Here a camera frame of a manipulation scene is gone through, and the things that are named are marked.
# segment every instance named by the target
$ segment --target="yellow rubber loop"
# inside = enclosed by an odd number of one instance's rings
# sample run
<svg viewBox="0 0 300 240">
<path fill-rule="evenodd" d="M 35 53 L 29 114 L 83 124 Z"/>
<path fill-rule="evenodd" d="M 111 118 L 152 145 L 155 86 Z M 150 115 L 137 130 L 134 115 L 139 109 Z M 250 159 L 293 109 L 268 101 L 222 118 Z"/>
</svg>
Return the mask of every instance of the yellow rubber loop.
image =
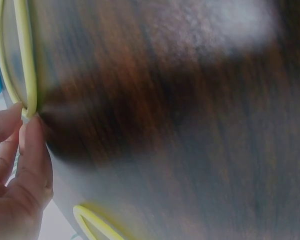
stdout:
<svg viewBox="0 0 300 240">
<path fill-rule="evenodd" d="M 31 118 L 37 111 L 37 77 L 32 50 L 32 38 L 30 34 L 30 23 L 28 19 L 27 0 L 14 0 L 16 26 L 18 31 L 22 68 L 26 88 L 27 108 L 23 108 L 22 114 Z M 14 86 L 10 80 L 5 61 L 5 50 L 3 42 L 3 10 L 4 0 L 0 0 L 0 69 L 4 84 L 13 103 L 21 102 Z"/>
<path fill-rule="evenodd" d="M 116 232 L 109 224 L 98 217 L 95 213 L 83 206 L 75 206 L 73 208 L 73 215 L 78 222 L 79 226 L 83 230 L 84 234 L 89 240 L 97 240 L 92 234 L 89 227 L 87 226 L 84 218 L 89 221 L 96 229 L 98 229 L 103 235 L 105 235 L 109 240 L 126 240 L 118 232 Z"/>
</svg>

